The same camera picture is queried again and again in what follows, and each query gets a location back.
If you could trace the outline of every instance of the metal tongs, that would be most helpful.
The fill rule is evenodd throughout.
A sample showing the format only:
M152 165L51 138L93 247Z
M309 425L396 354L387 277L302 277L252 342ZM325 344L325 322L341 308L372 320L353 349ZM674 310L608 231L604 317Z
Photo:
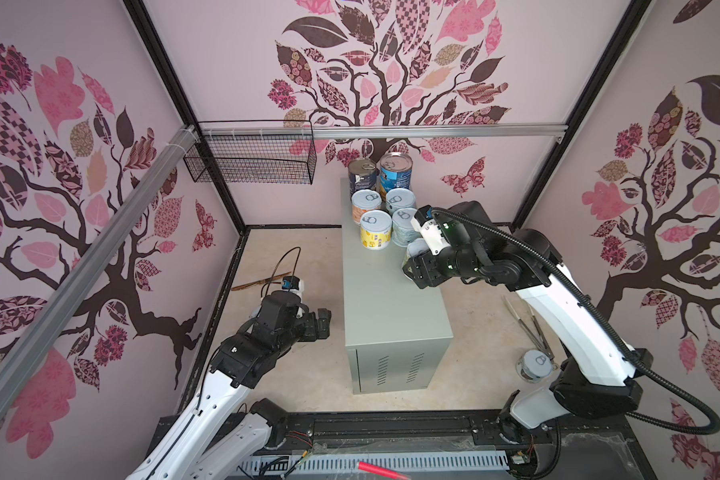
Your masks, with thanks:
M501 297L501 299L504 302L504 306L507 307L509 313L514 317L515 320L518 321L520 327L522 327L523 331L525 331L525 334L528 335L528 338L534 343L534 345L536 345L536 350L539 350L540 352L548 356L550 362L552 362L553 368L557 369L557 363L554 362L554 353L552 353L552 349L550 348L549 343L547 343L547 338L544 336L544 332L541 331L539 321L536 320L536 315L534 314L534 311L530 307L530 305L528 305L528 302L523 300L523 303L525 303L528 311L530 312L530 319L531 321L533 321L534 326L536 327L536 332L538 336L534 335L534 333L530 331L530 328L528 328L528 325L526 325L523 319L520 318L518 312L515 311L514 307L512 306L512 302L509 302L509 298L504 295Z

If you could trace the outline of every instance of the metal can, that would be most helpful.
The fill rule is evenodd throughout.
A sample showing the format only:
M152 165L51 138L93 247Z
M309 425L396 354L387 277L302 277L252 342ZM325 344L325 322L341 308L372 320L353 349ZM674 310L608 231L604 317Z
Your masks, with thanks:
M358 190L376 190L376 164L370 159L358 158L349 162L349 197Z
M416 196L407 188L393 188L387 192L386 210L392 215L401 208L415 208Z
M352 196L352 219L360 225L360 216L382 206L382 196L373 190L358 190Z
M408 246L421 236L411 225L414 215L415 208L399 208L392 214L392 241L395 245Z
M360 241L365 248L381 250L389 245L392 218L381 210L365 212L360 219Z
M400 152L389 152L378 161L378 175L381 178L379 193L384 200L393 188L411 188L413 159Z

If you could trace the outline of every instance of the aluminum rail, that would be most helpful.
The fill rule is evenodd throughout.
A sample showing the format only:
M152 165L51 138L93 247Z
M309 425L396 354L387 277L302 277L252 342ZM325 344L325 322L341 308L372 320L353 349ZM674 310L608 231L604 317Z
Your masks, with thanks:
M435 138L435 137L562 137L566 124L494 124L494 125L405 125L370 127L314 127L309 128L230 128L203 126L205 137L214 135L311 135L316 140L347 138Z

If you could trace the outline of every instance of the yellow can label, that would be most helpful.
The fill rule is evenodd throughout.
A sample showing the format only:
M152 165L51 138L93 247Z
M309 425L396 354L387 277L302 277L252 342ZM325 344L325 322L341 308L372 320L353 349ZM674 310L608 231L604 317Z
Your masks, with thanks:
M369 232L362 226L360 227L360 240L366 248L374 250L381 249L389 243L392 229L385 232Z

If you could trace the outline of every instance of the butterfly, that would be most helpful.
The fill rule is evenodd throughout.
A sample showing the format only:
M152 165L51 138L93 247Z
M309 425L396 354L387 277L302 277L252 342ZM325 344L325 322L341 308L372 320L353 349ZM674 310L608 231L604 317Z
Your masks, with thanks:
M213 245L213 226L216 224L216 220L213 219L211 214L206 213L205 207L200 205L200 202L195 200L195 212L197 212L197 219L200 220L200 232L195 235L195 240L192 242L192 252L197 252L201 248L211 248Z
M483 187L483 182L485 181L485 175L480 173L483 171L483 168L485 168L485 157L482 157L478 159L478 161L474 162L472 166L469 168L469 171L465 176L461 175L446 175L445 177L442 177L440 180L446 183L446 185L451 185L454 188L454 192L461 195L461 197L464 197L464 192L469 190L470 184L472 187Z

